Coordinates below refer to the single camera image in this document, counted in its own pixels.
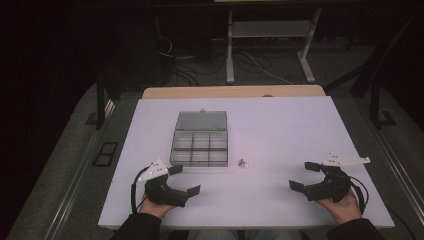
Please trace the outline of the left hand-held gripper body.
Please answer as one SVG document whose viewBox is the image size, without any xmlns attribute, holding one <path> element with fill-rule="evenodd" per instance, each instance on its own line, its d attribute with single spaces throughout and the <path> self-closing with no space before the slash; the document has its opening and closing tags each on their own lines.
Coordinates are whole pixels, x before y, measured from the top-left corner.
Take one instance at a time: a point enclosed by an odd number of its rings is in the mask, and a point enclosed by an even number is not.
<svg viewBox="0 0 424 240">
<path fill-rule="evenodd" d="M 168 169 L 166 164 L 157 159 L 137 176 L 138 182 L 144 182 L 144 192 L 150 201 L 157 204 L 184 207 L 188 197 L 187 191 L 175 190 L 168 184 Z"/>
</svg>

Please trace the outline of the person's right hand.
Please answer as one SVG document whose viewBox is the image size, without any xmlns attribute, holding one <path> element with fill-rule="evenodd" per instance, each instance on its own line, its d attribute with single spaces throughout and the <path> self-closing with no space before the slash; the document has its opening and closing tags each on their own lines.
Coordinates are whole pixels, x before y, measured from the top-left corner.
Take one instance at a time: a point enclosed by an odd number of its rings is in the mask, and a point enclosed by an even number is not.
<svg viewBox="0 0 424 240">
<path fill-rule="evenodd" d="M 339 225 L 362 218 L 358 201 L 352 191 L 349 191 L 339 202 L 323 199 L 318 200 L 317 203 L 324 207 Z"/>
</svg>

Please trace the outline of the clear plastic compartment box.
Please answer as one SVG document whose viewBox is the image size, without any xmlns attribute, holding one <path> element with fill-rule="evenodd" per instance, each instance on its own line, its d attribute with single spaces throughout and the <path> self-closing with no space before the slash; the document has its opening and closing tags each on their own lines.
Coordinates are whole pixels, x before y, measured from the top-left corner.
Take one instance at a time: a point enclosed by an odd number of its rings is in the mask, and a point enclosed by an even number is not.
<svg viewBox="0 0 424 240">
<path fill-rule="evenodd" d="M 228 166 L 225 111 L 180 112 L 174 129 L 170 163 L 186 167 Z"/>
</svg>

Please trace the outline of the black metal stand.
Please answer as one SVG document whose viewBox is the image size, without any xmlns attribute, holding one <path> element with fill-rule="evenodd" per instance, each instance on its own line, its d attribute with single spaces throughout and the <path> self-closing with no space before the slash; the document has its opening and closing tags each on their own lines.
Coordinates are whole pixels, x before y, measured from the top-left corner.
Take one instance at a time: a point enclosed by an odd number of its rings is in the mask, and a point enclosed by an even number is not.
<svg viewBox="0 0 424 240">
<path fill-rule="evenodd" d="M 354 79 L 351 95 L 371 93 L 370 119 L 381 127 L 394 123 L 389 113 L 380 110 L 381 90 L 386 89 L 424 130 L 424 6 L 404 14 L 384 10 L 380 18 L 365 20 L 362 29 L 378 38 L 371 56 L 324 90 Z"/>
<path fill-rule="evenodd" d="M 110 97 L 106 90 L 105 80 L 102 73 L 96 74 L 96 109 L 97 121 L 96 129 L 100 130 L 106 121 L 107 111 L 109 109 Z"/>
</svg>

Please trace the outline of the white metal stand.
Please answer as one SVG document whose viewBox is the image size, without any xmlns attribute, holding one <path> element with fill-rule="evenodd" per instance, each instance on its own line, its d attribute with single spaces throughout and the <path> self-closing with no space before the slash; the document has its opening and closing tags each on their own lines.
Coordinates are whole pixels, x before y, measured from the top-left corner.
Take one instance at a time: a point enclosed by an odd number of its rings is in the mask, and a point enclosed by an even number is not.
<svg viewBox="0 0 424 240">
<path fill-rule="evenodd" d="M 233 62 L 233 40 L 241 38 L 294 38 L 305 40 L 303 48 L 297 53 L 297 58 L 308 83 L 315 83 L 315 77 L 308 63 L 307 55 L 318 26 L 322 9 L 317 8 L 311 20 L 287 21 L 234 21 L 233 11 L 229 11 L 227 24 L 227 54 L 226 80 L 228 84 L 235 83 Z"/>
</svg>

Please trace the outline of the person's left hand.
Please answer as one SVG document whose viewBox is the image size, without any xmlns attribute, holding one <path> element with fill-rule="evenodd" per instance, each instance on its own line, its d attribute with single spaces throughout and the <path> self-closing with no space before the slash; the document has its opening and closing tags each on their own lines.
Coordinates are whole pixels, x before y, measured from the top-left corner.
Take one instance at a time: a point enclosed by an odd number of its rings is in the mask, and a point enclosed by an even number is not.
<svg viewBox="0 0 424 240">
<path fill-rule="evenodd" d="M 147 196 L 144 196 L 138 212 L 162 219 L 172 209 L 174 209 L 174 206 L 157 204 L 150 201 Z"/>
</svg>

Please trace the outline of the aluminium floor rail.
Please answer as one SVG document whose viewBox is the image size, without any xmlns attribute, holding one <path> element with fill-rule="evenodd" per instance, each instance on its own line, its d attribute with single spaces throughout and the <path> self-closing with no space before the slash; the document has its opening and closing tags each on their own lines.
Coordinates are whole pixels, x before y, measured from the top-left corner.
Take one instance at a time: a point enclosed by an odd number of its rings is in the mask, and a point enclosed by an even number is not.
<svg viewBox="0 0 424 240">
<path fill-rule="evenodd" d="M 378 155 L 375 165 L 385 170 L 384 175 L 402 192 L 417 218 L 424 224 L 424 137 L 408 136 L 396 127 L 373 131 Z"/>
<path fill-rule="evenodd" d="M 72 178 L 70 186 L 65 192 L 64 198 L 61 200 L 58 210 L 48 228 L 43 240 L 59 240 L 62 230 L 64 229 L 67 219 L 72 211 L 74 203 L 82 189 L 83 181 L 87 176 L 87 170 L 91 166 L 95 158 L 95 152 L 104 135 L 104 128 L 108 124 L 110 116 L 113 114 L 115 104 L 112 100 L 108 100 L 104 107 L 100 107 L 103 112 L 104 123 L 95 128 L 94 133 L 90 137 L 85 146 L 82 160 Z"/>
</svg>

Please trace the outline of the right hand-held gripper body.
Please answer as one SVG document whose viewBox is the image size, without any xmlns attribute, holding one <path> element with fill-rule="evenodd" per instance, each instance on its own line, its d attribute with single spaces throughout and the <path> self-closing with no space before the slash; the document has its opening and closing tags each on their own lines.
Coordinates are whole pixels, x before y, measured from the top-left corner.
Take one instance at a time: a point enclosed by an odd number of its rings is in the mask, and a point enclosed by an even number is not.
<svg viewBox="0 0 424 240">
<path fill-rule="evenodd" d="M 370 163 L 369 157 L 354 157 L 330 153 L 321 165 L 325 177 L 317 184 L 304 186 L 304 195 L 309 201 L 331 199 L 333 202 L 342 200 L 351 188 L 354 188 L 362 203 L 367 203 L 369 193 L 364 184 L 345 173 L 342 167 Z"/>
</svg>

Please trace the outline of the wooden table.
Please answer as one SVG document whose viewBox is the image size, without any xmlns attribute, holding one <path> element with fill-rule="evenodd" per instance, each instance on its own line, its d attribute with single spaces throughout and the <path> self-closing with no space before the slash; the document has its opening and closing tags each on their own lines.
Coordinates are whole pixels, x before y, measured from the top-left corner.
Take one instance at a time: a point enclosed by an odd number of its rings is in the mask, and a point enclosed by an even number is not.
<svg viewBox="0 0 424 240">
<path fill-rule="evenodd" d="M 143 99 L 244 98 L 244 97 L 315 97 L 325 96 L 318 85 L 258 85 L 158 87 L 143 92 Z"/>
</svg>

